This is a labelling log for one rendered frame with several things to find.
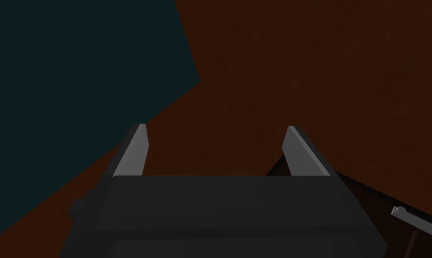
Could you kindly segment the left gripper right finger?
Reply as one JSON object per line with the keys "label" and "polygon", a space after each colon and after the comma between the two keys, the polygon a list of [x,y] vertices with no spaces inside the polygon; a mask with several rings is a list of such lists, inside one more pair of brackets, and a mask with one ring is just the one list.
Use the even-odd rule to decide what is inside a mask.
{"label": "left gripper right finger", "polygon": [[337,176],[332,166],[298,126],[289,126],[282,144],[292,176]]}

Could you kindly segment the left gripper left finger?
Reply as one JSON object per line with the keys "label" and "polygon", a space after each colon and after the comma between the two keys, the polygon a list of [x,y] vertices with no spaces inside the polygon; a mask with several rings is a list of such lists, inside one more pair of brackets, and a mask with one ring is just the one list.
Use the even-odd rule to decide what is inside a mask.
{"label": "left gripper left finger", "polygon": [[143,174],[149,141],[145,124],[134,124],[122,142],[120,159],[113,176],[141,176]]}

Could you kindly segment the dark brown door leaf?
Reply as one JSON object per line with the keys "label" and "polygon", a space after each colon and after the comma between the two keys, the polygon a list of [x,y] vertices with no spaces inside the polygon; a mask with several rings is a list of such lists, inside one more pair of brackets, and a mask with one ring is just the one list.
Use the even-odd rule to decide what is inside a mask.
{"label": "dark brown door leaf", "polygon": [[432,216],[342,173],[292,178],[281,156],[261,180],[262,233],[306,237],[305,258],[432,258],[432,235],[391,215],[394,206]]}

